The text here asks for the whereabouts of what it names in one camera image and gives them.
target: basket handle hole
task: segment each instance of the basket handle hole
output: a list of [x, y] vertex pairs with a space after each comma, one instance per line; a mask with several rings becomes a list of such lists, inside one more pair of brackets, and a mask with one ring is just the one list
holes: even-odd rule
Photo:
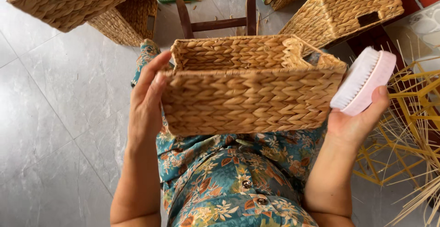
[[155, 21], [155, 17], [154, 16], [148, 16], [146, 18], [146, 29], [147, 30], [154, 30], [154, 21]]
[[380, 21], [379, 14], [377, 13], [377, 11], [362, 16], [358, 16], [357, 19], [361, 27], [365, 27], [367, 25]]

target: wooden stool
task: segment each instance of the wooden stool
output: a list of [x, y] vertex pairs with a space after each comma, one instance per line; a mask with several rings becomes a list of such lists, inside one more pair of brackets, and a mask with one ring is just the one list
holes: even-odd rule
[[184, 31], [185, 39], [194, 39], [193, 32], [222, 29], [229, 27], [247, 27], [247, 36], [256, 35], [256, 6], [255, 0], [246, 0], [246, 17], [224, 19], [210, 22], [191, 23], [184, 0], [176, 0], [179, 11], [180, 25]]

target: white bristles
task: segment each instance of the white bristles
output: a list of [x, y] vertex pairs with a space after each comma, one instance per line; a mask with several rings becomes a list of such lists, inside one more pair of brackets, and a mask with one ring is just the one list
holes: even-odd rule
[[346, 78], [333, 96], [330, 107], [343, 109], [348, 106], [370, 77], [379, 60], [379, 56], [380, 53], [370, 46], [362, 51], [349, 68]]

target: forearm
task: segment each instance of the forearm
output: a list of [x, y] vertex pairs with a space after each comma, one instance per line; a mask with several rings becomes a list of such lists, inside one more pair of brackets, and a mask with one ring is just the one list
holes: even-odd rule
[[327, 135], [305, 186], [308, 212], [351, 217], [350, 177], [358, 147]]
[[121, 179], [110, 210], [118, 224], [143, 216], [160, 217], [160, 181], [155, 138], [145, 144], [127, 144]]

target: stool leg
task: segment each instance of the stool leg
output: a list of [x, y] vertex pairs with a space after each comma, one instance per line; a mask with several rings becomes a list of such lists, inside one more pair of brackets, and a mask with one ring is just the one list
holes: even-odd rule
[[256, 6], [255, 0], [246, 0], [247, 35], [256, 35]]
[[180, 25], [184, 31], [185, 39], [194, 39], [194, 33], [191, 28], [190, 16], [184, 0], [176, 0], [177, 11], [179, 12]]

